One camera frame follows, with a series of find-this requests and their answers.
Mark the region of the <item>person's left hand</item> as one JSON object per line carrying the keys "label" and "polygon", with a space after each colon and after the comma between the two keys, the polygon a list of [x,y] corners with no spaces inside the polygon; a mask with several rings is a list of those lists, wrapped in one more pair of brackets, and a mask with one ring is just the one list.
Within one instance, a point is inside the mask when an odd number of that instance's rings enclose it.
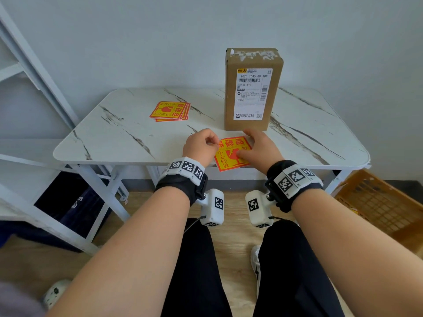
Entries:
{"label": "person's left hand", "polygon": [[219,147],[206,144],[206,138],[218,137],[211,129],[205,128],[189,136],[183,146],[182,156],[199,162],[203,167],[209,167]]}

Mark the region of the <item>person's right hand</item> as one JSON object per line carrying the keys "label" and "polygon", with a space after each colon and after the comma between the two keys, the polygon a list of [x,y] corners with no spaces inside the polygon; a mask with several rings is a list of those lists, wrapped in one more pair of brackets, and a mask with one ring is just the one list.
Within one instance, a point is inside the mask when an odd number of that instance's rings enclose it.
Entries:
{"label": "person's right hand", "polygon": [[246,161],[261,173],[266,175],[272,165],[284,160],[274,142],[262,131],[246,128],[243,133],[254,141],[252,146],[253,159]]}

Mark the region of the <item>yellow red warning sticker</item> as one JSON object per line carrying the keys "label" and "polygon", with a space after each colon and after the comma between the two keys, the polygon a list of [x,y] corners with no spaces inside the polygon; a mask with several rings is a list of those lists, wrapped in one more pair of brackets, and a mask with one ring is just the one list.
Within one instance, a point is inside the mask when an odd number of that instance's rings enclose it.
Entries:
{"label": "yellow red warning sticker", "polygon": [[220,172],[249,166],[250,163],[238,157],[237,151],[251,150],[251,145],[244,136],[223,138],[219,142],[219,150],[214,156]]}

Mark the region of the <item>person's right forearm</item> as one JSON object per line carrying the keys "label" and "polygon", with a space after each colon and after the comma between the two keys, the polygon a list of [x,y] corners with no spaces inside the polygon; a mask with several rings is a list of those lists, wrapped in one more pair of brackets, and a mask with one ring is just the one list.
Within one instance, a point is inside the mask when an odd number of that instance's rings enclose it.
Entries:
{"label": "person's right forearm", "polygon": [[356,317],[423,317],[423,260],[321,189],[291,210]]}

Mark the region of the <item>person's left forearm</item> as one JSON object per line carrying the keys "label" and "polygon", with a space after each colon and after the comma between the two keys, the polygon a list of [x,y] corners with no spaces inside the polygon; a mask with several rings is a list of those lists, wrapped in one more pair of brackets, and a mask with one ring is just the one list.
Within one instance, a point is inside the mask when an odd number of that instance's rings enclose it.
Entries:
{"label": "person's left forearm", "polygon": [[93,256],[46,317],[158,317],[190,208],[175,187],[154,194]]}

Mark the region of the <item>black wristband with marker tags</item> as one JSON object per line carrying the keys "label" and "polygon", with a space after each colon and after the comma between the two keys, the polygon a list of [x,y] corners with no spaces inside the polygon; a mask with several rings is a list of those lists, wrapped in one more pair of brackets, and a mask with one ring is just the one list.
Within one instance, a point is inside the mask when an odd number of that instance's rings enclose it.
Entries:
{"label": "black wristband with marker tags", "polygon": [[205,167],[189,157],[182,157],[170,162],[161,173],[155,192],[167,186],[183,191],[189,198],[190,205],[206,197],[208,176]]}
{"label": "black wristband with marker tags", "polygon": [[268,169],[265,186],[277,207],[288,213],[300,194],[309,189],[323,189],[323,182],[308,168],[292,160],[281,160]]}

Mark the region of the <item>stack of yellow red stickers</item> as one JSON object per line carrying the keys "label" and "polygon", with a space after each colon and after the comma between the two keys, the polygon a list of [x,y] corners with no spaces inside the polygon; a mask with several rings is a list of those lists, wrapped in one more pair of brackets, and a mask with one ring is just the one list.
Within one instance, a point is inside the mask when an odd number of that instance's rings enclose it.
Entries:
{"label": "stack of yellow red stickers", "polygon": [[160,101],[149,117],[156,122],[187,120],[190,108],[188,102]]}

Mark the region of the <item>brown cardboard parcel box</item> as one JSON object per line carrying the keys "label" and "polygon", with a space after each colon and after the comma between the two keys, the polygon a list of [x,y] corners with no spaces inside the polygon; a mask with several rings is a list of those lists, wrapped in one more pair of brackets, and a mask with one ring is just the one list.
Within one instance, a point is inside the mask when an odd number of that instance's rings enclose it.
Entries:
{"label": "brown cardboard parcel box", "polygon": [[266,131],[284,61],[276,48],[228,48],[225,52],[226,131]]}

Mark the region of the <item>white marble-look table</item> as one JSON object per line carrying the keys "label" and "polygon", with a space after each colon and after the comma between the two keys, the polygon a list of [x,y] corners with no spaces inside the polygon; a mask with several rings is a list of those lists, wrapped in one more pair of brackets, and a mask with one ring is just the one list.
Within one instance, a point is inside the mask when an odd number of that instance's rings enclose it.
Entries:
{"label": "white marble-look table", "polygon": [[[156,122],[149,116],[160,101],[191,103],[187,120]],[[105,165],[143,165],[157,183],[160,170],[182,154],[190,134],[210,128],[220,139],[241,136],[224,130],[224,90],[123,88],[108,94],[76,127],[94,161]],[[331,193],[371,157],[346,123],[316,90],[279,88],[267,136],[283,156],[311,170],[340,170]],[[86,161],[82,144],[71,133],[54,149],[58,161]]]}

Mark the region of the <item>person's black trousers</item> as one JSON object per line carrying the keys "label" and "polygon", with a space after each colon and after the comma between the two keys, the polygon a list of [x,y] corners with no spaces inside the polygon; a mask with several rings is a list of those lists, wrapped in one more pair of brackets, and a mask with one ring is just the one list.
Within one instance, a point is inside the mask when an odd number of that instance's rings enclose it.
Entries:
{"label": "person's black trousers", "polygon": [[[301,228],[281,219],[259,251],[261,283],[253,317],[344,317],[326,272]],[[232,317],[211,234],[195,223],[184,233],[161,317]]]}

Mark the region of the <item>orange plastic crate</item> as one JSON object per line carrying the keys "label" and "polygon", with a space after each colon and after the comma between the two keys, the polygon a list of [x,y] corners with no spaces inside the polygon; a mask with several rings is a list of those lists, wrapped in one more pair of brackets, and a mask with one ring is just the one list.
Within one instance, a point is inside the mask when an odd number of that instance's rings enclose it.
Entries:
{"label": "orange plastic crate", "polygon": [[423,204],[367,170],[350,175],[334,198],[423,259]]}

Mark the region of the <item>dark blue bag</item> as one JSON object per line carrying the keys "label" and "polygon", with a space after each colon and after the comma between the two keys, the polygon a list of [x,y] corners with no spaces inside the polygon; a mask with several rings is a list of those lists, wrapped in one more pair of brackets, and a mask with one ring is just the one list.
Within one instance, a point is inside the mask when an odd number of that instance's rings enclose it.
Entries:
{"label": "dark blue bag", "polygon": [[0,170],[0,248],[12,236],[93,254],[112,210],[77,173]]}

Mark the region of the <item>white metal shelf rack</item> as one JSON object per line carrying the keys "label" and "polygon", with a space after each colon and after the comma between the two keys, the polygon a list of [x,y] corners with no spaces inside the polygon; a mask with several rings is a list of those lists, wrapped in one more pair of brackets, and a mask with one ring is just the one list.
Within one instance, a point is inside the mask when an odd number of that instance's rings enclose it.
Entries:
{"label": "white metal shelf rack", "polygon": [[[99,247],[94,245],[92,240],[109,210],[109,202],[112,203],[111,210],[121,220],[126,221],[130,217],[115,197],[115,194],[119,193],[120,201],[126,201],[129,196],[129,192],[122,183],[125,166],[107,168],[104,166],[107,162],[94,161],[93,153],[87,148],[81,135],[76,132],[80,118],[45,70],[1,2],[0,39],[16,58],[17,63],[11,65],[10,68],[16,69],[17,74],[24,72],[35,87],[44,94],[62,120],[71,128],[71,138],[82,144],[86,158],[86,161],[44,163],[0,153],[0,221],[22,221],[32,224],[73,248],[94,255]],[[34,205],[62,172],[81,175],[104,201],[87,237],[80,236]]]}

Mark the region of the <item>white perforated clog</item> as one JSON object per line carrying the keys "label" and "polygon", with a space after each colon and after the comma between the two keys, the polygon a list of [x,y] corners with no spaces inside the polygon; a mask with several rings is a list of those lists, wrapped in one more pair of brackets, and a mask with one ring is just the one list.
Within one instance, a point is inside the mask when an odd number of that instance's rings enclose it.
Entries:
{"label": "white perforated clog", "polygon": [[56,304],[71,282],[70,279],[59,280],[45,292],[41,301],[47,310],[50,310]]}

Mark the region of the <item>grey cloth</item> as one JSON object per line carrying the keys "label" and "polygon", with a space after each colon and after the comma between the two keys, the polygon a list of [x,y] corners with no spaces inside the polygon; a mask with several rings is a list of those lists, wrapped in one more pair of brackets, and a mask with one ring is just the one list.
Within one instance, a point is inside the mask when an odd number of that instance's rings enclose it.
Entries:
{"label": "grey cloth", "polygon": [[43,304],[10,283],[0,282],[0,317],[45,317]]}

